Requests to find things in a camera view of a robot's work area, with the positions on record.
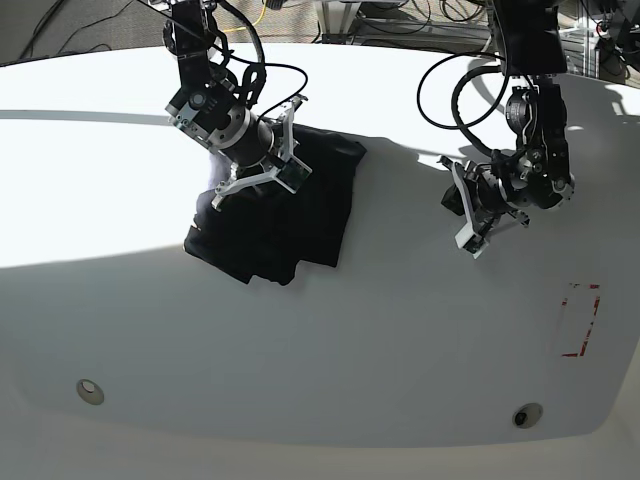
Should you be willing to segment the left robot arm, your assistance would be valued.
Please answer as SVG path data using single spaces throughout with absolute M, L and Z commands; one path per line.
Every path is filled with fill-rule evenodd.
M 452 175 L 442 205 L 464 218 L 455 236 L 459 249 L 479 256 L 503 216 L 522 226 L 530 219 L 527 208 L 560 207 L 571 199 L 575 180 L 565 137 L 567 110 L 561 88 L 553 80 L 567 64 L 559 35 L 555 1 L 492 1 L 489 26 L 497 51 L 494 65 L 469 70 L 451 94 L 453 129 L 460 131 L 485 161 L 439 162 Z M 501 73 L 506 80 L 520 77 L 522 87 L 502 85 L 498 98 L 505 104 L 505 120 L 516 136 L 516 149 L 492 149 L 464 122 L 459 97 L 472 80 Z

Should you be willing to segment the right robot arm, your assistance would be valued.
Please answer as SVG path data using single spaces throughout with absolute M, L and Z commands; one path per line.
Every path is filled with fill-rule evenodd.
M 225 159 L 227 177 L 214 186 L 212 206 L 247 188 L 276 183 L 296 193 L 312 170 L 294 153 L 293 120 L 305 101 L 300 92 L 278 104 L 280 114 L 256 115 L 252 108 L 266 84 L 270 63 L 254 25 L 227 1 L 149 1 L 163 16 L 165 48 L 175 57 L 180 88 L 166 111 L 170 122 L 196 143 Z M 244 63 L 242 76 L 228 65 L 235 60 L 214 13 L 222 8 L 248 30 L 256 58 Z

